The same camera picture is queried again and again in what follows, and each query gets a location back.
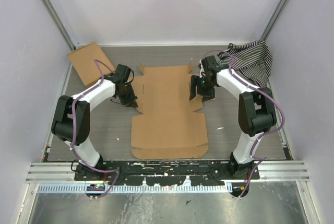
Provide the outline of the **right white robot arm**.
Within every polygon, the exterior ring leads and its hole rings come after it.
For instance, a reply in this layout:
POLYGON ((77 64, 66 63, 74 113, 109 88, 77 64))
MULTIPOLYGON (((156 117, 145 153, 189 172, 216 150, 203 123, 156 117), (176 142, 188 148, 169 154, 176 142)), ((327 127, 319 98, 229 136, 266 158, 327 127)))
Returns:
POLYGON ((199 69, 199 75, 190 78, 190 100, 196 95, 202 96, 203 102, 212 100, 216 87, 225 88, 238 100, 237 118, 241 135, 230 155, 228 171, 233 178, 242 179, 253 168, 254 151, 264 134, 276 125, 272 92, 267 87, 251 84, 229 65, 218 64, 213 55, 203 58, 199 69))

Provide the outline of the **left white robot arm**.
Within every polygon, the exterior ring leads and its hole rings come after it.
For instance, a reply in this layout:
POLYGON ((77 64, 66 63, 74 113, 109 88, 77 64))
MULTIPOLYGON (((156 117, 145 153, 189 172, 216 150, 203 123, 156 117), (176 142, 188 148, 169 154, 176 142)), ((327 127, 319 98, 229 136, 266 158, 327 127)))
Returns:
POLYGON ((134 71, 119 64, 116 70, 104 74, 103 62, 94 61, 100 79, 86 90, 73 96, 60 96, 51 126, 51 132, 63 141, 78 159, 78 168, 86 171, 92 180, 102 179, 103 176, 115 173, 118 177, 119 168, 107 170, 103 158, 94 148, 90 134, 90 114, 93 109, 107 99, 119 99, 123 107, 138 107, 136 95, 132 87, 134 71))

